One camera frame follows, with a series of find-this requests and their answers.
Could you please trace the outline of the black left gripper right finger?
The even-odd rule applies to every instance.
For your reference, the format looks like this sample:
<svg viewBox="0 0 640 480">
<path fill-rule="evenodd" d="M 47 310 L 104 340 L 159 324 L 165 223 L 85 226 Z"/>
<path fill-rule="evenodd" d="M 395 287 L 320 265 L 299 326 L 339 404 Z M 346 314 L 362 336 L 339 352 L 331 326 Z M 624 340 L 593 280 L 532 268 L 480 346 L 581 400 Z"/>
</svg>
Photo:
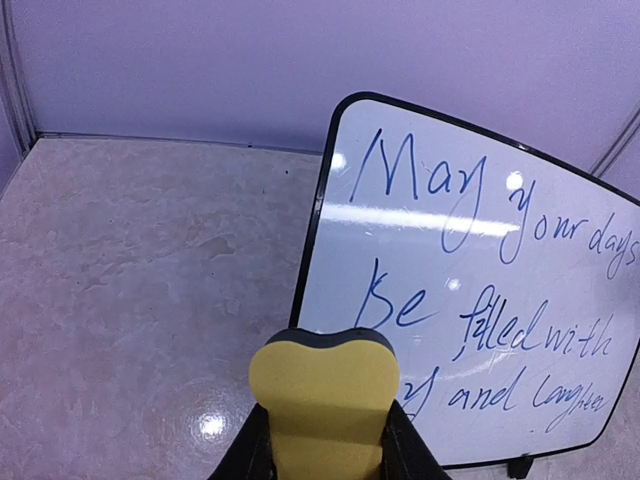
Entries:
<svg viewBox="0 0 640 480">
<path fill-rule="evenodd" d="M 383 479 L 451 480 L 397 400 L 387 415 L 382 450 Z"/>
</svg>

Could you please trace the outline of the white whiteboard with black frame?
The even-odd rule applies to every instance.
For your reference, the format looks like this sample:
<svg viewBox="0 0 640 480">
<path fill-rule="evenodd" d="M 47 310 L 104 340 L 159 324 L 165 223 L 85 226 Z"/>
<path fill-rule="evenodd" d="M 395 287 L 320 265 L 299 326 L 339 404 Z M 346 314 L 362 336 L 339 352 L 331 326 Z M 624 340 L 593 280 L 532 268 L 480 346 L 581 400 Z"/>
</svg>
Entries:
<svg viewBox="0 0 640 480">
<path fill-rule="evenodd" d="M 639 203 L 469 122 L 349 95 L 289 323 L 384 335 L 398 401 L 443 466 L 588 447 L 639 351 Z"/>
</svg>

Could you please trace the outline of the yellow black whiteboard eraser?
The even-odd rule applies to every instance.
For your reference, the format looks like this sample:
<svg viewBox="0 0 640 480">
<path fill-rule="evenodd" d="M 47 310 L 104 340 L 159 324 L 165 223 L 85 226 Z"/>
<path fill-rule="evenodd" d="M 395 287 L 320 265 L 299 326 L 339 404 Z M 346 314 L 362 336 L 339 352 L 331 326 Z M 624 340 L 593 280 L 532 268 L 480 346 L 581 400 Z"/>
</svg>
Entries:
<svg viewBox="0 0 640 480">
<path fill-rule="evenodd" d="M 249 384 L 266 410 L 280 479 L 378 479 L 399 364 L 379 332 L 286 329 L 253 356 Z"/>
</svg>

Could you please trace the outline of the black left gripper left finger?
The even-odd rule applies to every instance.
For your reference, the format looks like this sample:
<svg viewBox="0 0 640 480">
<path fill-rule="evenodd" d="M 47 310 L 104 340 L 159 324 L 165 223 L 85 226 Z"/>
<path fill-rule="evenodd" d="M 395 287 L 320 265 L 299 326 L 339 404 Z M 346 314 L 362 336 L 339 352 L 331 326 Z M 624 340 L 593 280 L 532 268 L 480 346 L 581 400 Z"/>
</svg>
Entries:
<svg viewBox="0 0 640 480">
<path fill-rule="evenodd" d="M 273 478 L 267 410 L 255 404 L 208 480 Z"/>
</svg>

